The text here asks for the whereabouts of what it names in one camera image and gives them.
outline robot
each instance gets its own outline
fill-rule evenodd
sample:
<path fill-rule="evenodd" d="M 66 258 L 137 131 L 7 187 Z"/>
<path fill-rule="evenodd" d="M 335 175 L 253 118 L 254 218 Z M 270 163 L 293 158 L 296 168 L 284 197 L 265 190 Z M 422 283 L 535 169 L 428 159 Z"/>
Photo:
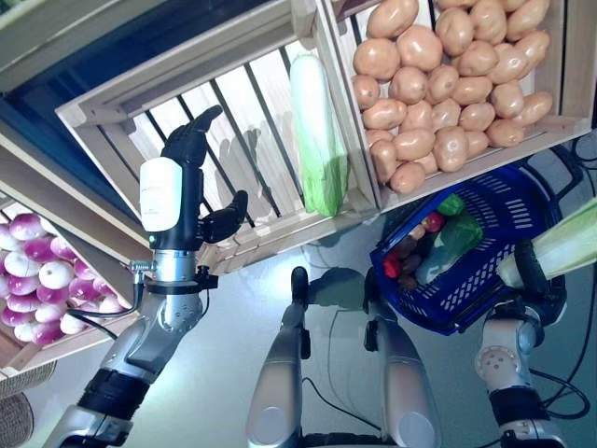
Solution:
<path fill-rule="evenodd" d="M 236 232 L 247 207 L 246 192 L 238 191 L 228 207 L 198 218 L 203 198 L 201 166 L 208 148 L 205 134 L 221 112 L 220 106 L 211 107 L 175 130 L 161 157 L 142 166 L 142 223 L 153 259 L 131 264 L 134 302 L 141 303 L 139 317 L 114 342 L 45 448 L 124 444 L 148 388 L 185 334 L 200 321 L 199 293 L 217 287 L 217 277 L 205 266 L 196 269 L 196 253 L 203 243 L 216 243 Z M 537 274 L 540 268 L 532 263 L 532 250 L 526 247 L 525 255 L 522 249 L 521 266 L 533 268 L 523 279 L 525 285 L 533 280 L 536 291 L 514 293 L 493 307 L 483 329 L 477 372 L 487 383 L 503 447 L 565 448 L 533 388 L 528 367 L 532 349 L 543 341 L 543 327 L 556 320 L 563 302 L 546 300 L 547 292 L 541 289 L 545 277 Z M 145 273 L 153 273 L 153 278 Z M 249 410 L 248 446 L 440 446 L 437 410 L 423 362 L 371 273 L 364 301 L 369 316 L 365 347 L 382 359 L 382 434 L 302 434 L 300 361 L 311 350 L 305 329 L 309 280 L 304 269 L 292 272 L 291 285 L 292 301 L 267 354 Z"/>

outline wooden slat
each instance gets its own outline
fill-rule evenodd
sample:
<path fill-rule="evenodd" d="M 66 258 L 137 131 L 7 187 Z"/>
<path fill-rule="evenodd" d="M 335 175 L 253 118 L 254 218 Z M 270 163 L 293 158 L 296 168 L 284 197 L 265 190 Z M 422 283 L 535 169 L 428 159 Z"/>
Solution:
<path fill-rule="evenodd" d="M 591 117 L 597 82 L 597 2 L 576 1 L 567 5 L 562 114 Z"/>
<path fill-rule="evenodd" d="M 290 20 L 290 0 L 268 2 L 140 64 L 71 104 L 118 103 L 127 113 L 136 115 L 163 102 L 162 95 L 172 97 L 188 90 L 191 82 L 200 85 L 243 61 L 264 54 L 261 51 L 268 45 L 291 38 Z M 173 95 L 176 85 L 180 91 Z M 143 96 L 146 92 L 150 92 L 151 98 Z"/>
<path fill-rule="evenodd" d="M 34 212 L 127 263 L 151 253 L 0 146 L 0 190 Z"/>
<path fill-rule="evenodd" d="M 551 44 L 545 60 L 535 69 L 535 91 L 548 91 L 553 96 L 552 113 L 559 113 L 562 86 L 564 0 L 551 0 L 548 14 L 541 23 L 549 30 Z"/>
<path fill-rule="evenodd" d="M 0 91 L 23 82 L 165 0 L 28 0 L 0 16 Z"/>
<path fill-rule="evenodd" d="M 105 124 L 102 126 L 102 129 L 112 142 L 114 148 L 118 150 L 119 156 L 126 162 L 129 171 L 138 179 L 141 165 L 146 160 L 134 145 L 131 138 L 125 133 L 122 125 L 119 123 Z"/>
<path fill-rule="evenodd" d="M 301 209 L 299 194 L 290 173 L 285 169 L 280 150 L 273 139 L 270 126 L 244 68 L 239 67 L 219 77 L 217 84 L 228 103 L 232 116 L 244 132 L 247 145 L 255 153 L 257 168 L 271 189 L 271 195 L 281 215 L 288 215 Z M 291 113 L 291 110 L 290 106 L 286 110 L 277 109 L 276 112 L 283 116 Z"/>
<path fill-rule="evenodd" d="M 122 163 L 122 159 L 100 129 L 97 126 L 82 126 L 76 129 L 68 124 L 65 124 L 65 126 L 124 203 L 141 219 L 139 181 L 127 168 L 126 164 Z"/>
<path fill-rule="evenodd" d="M 209 84 L 203 84 L 183 94 L 183 98 L 192 112 L 198 116 L 206 108 L 216 105 L 217 98 Z M 212 122 L 207 141 L 228 175 L 236 190 L 244 189 L 249 196 L 248 213 L 257 224 L 264 224 L 275 218 L 273 209 L 261 192 L 261 186 L 252 173 L 248 159 L 241 149 L 241 143 L 236 138 L 229 121 L 220 115 Z M 216 177 L 216 190 L 220 196 L 220 203 L 228 205 L 229 191 L 221 177 Z"/>
<path fill-rule="evenodd" d="M 326 69 L 327 82 L 329 84 L 332 102 L 336 109 L 340 133 L 346 146 L 352 171 L 363 195 L 369 200 L 370 206 L 376 204 L 376 193 L 374 192 L 372 177 L 369 176 L 370 166 L 367 156 L 362 150 L 365 147 L 362 135 L 355 125 L 354 101 L 350 97 L 352 85 L 350 73 L 345 69 L 346 62 L 340 52 L 338 43 L 339 31 L 336 19 L 331 6 L 322 0 L 316 0 L 317 15 L 313 28 L 313 37 L 317 44 L 319 57 Z"/>
<path fill-rule="evenodd" d="M 131 236 L 139 244 L 148 246 L 145 231 L 140 224 L 124 215 L 114 205 L 57 165 L 2 120 L 0 120 L 0 146 L 19 158 L 31 172 L 35 170 L 52 186 L 61 189 L 117 229 Z"/>

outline blue plastic shopping basket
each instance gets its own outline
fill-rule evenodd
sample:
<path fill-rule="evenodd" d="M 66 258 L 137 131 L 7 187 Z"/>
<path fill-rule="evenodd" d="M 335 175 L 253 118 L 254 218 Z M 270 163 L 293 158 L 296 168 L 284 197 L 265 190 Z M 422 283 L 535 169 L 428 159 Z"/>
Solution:
<path fill-rule="evenodd" d="M 441 334 L 464 331 L 507 292 L 495 273 L 498 263 L 514 251 L 514 244 L 552 227 L 560 219 L 560 199 L 583 177 L 570 153 L 554 147 L 554 154 L 572 180 L 555 194 L 528 159 L 497 168 L 444 189 L 423 203 L 371 252 L 371 261 L 386 299 L 411 322 Z M 402 238 L 451 193 L 460 196 L 466 211 L 483 228 L 483 240 L 452 268 L 425 286 L 408 292 L 385 276 L 382 260 Z M 565 291 L 563 277 L 560 288 Z"/>

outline wooden crate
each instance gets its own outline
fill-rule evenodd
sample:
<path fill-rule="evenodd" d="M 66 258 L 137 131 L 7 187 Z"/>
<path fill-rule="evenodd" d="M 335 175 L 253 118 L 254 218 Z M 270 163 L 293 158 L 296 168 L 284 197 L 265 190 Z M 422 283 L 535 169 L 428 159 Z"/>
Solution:
<path fill-rule="evenodd" d="M 0 194 L 0 222 L 6 222 L 19 213 L 31 211 L 10 197 Z M 132 275 L 121 265 L 121 262 L 106 255 L 95 246 L 86 243 L 70 231 L 57 228 L 58 233 L 82 259 L 105 280 L 105 282 L 123 298 L 132 296 Z M 120 334 L 136 318 L 137 313 L 104 322 L 107 328 Z M 86 329 L 76 335 L 64 336 L 59 341 L 40 346 L 34 343 L 23 343 L 14 337 L 13 328 L 0 323 L 0 370 L 5 376 L 39 367 L 55 359 L 71 355 L 80 350 L 105 342 L 107 336 L 97 329 Z"/>
<path fill-rule="evenodd" d="M 208 105 L 225 106 L 227 116 L 215 121 L 209 133 L 214 154 L 204 166 L 207 202 L 201 210 L 220 208 L 234 189 L 243 188 L 249 193 L 251 221 L 233 238 L 203 249 L 201 263 L 215 273 L 321 238 L 590 129 L 597 4 L 553 0 L 542 24 L 552 38 L 548 57 L 524 82 L 527 90 L 553 93 L 552 114 L 529 130 L 519 146 L 488 151 L 458 173 L 432 175 L 411 195 L 380 188 L 350 81 L 356 45 L 351 17 L 362 33 L 363 11 L 375 3 L 271 1 L 106 82 L 57 113 L 138 216 L 143 161 L 159 154 L 163 138 L 176 126 Z M 429 24 L 435 14 L 422 0 L 418 21 Z M 313 46 L 324 64 L 349 151 L 349 192 L 333 218 L 306 213 L 296 185 L 299 163 L 284 68 L 297 52 L 297 39 Z M 268 64 L 268 58 L 278 61 Z M 255 153 L 257 160 L 252 159 Z M 121 229 L 129 232 L 126 226 Z"/>
<path fill-rule="evenodd" d="M 346 30 L 333 35 L 340 48 L 340 63 L 343 81 L 351 91 L 351 112 L 357 123 L 363 148 L 367 148 L 365 129 L 352 92 L 350 78 L 354 75 L 353 55 L 357 33 L 365 39 L 367 19 L 379 1 L 347 1 L 340 13 L 340 23 Z M 432 27 L 440 11 L 432 8 L 433 2 L 420 2 L 416 22 Z M 382 211 L 388 211 L 430 193 L 480 175 L 498 166 L 534 154 L 590 131 L 595 84 L 597 82 L 597 2 L 566 2 L 551 0 L 548 14 L 540 24 L 551 37 L 548 54 L 533 72 L 521 81 L 525 94 L 533 91 L 549 91 L 554 105 L 548 116 L 527 129 L 523 142 L 512 148 L 488 150 L 469 161 L 457 173 L 435 173 L 429 175 L 423 187 L 411 194 L 398 194 L 374 183 L 376 201 Z"/>

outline potato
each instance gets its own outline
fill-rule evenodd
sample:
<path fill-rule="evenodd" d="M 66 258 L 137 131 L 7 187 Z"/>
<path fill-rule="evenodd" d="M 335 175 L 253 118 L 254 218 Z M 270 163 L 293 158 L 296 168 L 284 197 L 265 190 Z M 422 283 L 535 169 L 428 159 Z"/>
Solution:
<path fill-rule="evenodd" d="M 433 155 L 437 167 L 448 173 L 460 170 L 466 163 L 468 139 L 458 126 L 450 126 L 437 131 Z"/>
<path fill-rule="evenodd" d="M 396 171 L 398 160 L 396 158 L 396 147 L 394 143 L 387 140 L 379 140 L 370 150 L 375 174 L 381 184 L 385 184 Z"/>
<path fill-rule="evenodd" d="M 497 45 L 507 31 L 506 12 L 498 0 L 479 0 L 470 11 L 475 38 Z"/>
<path fill-rule="evenodd" d="M 400 161 L 415 161 L 433 149 L 436 137 L 429 129 L 413 129 L 399 133 L 394 139 L 396 157 Z"/>
<path fill-rule="evenodd" d="M 507 40 L 516 41 L 533 31 L 545 19 L 549 0 L 527 0 L 507 18 Z"/>
<path fill-rule="evenodd" d="M 495 119 L 495 109 L 489 103 L 468 105 L 460 113 L 458 126 L 465 131 L 485 131 Z"/>
<path fill-rule="evenodd" d="M 441 41 L 422 25 L 412 25 L 396 41 L 403 65 L 430 72 L 441 63 Z"/>
<path fill-rule="evenodd" d="M 466 138 L 468 139 L 468 151 L 466 152 L 468 159 L 477 157 L 489 145 L 489 137 L 481 131 L 467 131 Z"/>
<path fill-rule="evenodd" d="M 425 169 L 416 161 L 407 161 L 398 166 L 390 178 L 390 188 L 398 193 L 408 194 L 419 189 L 425 181 Z"/>
<path fill-rule="evenodd" d="M 514 48 L 522 51 L 527 59 L 527 64 L 518 75 L 518 79 L 526 77 L 545 59 L 550 40 L 547 31 L 532 31 L 516 43 Z"/>
<path fill-rule="evenodd" d="M 356 102 L 361 110 L 369 109 L 380 98 L 380 83 L 374 77 L 356 75 L 353 77 Z"/>
<path fill-rule="evenodd" d="M 473 22 L 464 10 L 451 7 L 439 16 L 436 35 L 446 54 L 459 56 L 473 41 Z"/>
<path fill-rule="evenodd" d="M 419 241 L 425 236 L 425 227 L 423 227 L 421 224 L 417 224 L 409 232 L 409 236 L 411 236 L 415 241 Z"/>
<path fill-rule="evenodd" d="M 495 86 L 490 96 L 495 115 L 502 119 L 512 119 L 519 115 L 524 107 L 521 86 L 516 79 L 506 84 Z"/>
<path fill-rule="evenodd" d="M 535 124 L 549 113 L 552 106 L 551 93 L 537 91 L 524 97 L 524 107 L 512 121 L 522 127 Z"/>
<path fill-rule="evenodd" d="M 427 92 L 427 77 L 417 67 L 398 68 L 390 83 L 390 96 L 407 105 L 419 103 Z"/>
<path fill-rule="evenodd" d="M 459 105 L 483 103 L 492 87 L 493 84 L 487 77 L 461 77 L 456 82 L 456 89 L 451 97 Z"/>
<path fill-rule="evenodd" d="M 456 89 L 458 70 L 449 65 L 435 68 L 427 79 L 427 93 L 425 100 L 430 105 L 436 105 L 451 97 Z"/>
<path fill-rule="evenodd" d="M 510 44 L 496 45 L 495 52 L 499 62 L 487 75 L 493 84 L 504 84 L 517 79 L 529 62 L 521 49 Z"/>
<path fill-rule="evenodd" d="M 499 61 L 493 46 L 483 40 L 476 40 L 458 60 L 458 72 L 463 77 L 481 77 L 491 72 Z"/>
<path fill-rule="evenodd" d="M 380 140 L 387 140 L 388 142 L 391 142 L 394 140 L 395 136 L 382 129 L 367 129 L 365 131 L 365 137 L 367 138 L 369 147 L 372 147 L 375 142 L 379 142 Z"/>
<path fill-rule="evenodd" d="M 460 106 L 452 100 L 452 98 L 448 98 L 438 105 L 434 105 L 431 112 L 433 132 L 436 132 L 441 128 L 447 128 L 448 126 L 456 126 L 459 117 Z"/>
<path fill-rule="evenodd" d="M 512 12 L 521 7 L 526 0 L 500 0 L 505 12 Z"/>
<path fill-rule="evenodd" d="M 373 106 L 363 112 L 363 123 L 367 129 L 395 128 L 407 116 L 404 103 L 391 98 L 381 98 Z"/>
<path fill-rule="evenodd" d="M 485 133 L 492 147 L 514 147 L 524 138 L 524 128 L 511 119 L 497 119 Z"/>
<path fill-rule="evenodd" d="M 439 9 L 448 9 L 449 7 L 472 7 L 478 0 L 437 0 Z"/>
<path fill-rule="evenodd" d="M 420 159 L 417 159 L 416 162 L 423 166 L 426 175 L 431 175 L 437 171 L 436 157 L 433 155 L 433 152 L 430 152 Z"/>
<path fill-rule="evenodd" d="M 392 78 L 400 64 L 396 44 L 389 39 L 369 39 L 356 48 L 353 57 L 358 75 L 369 75 L 380 81 Z"/>
<path fill-rule="evenodd" d="M 425 128 L 431 131 L 433 129 L 432 113 L 431 105 L 425 100 L 416 105 L 407 106 L 407 117 L 402 121 L 399 131 L 403 133 L 417 128 Z"/>
<path fill-rule="evenodd" d="M 410 27 L 419 14 L 419 0 L 383 0 L 367 22 L 368 37 L 397 37 Z"/>

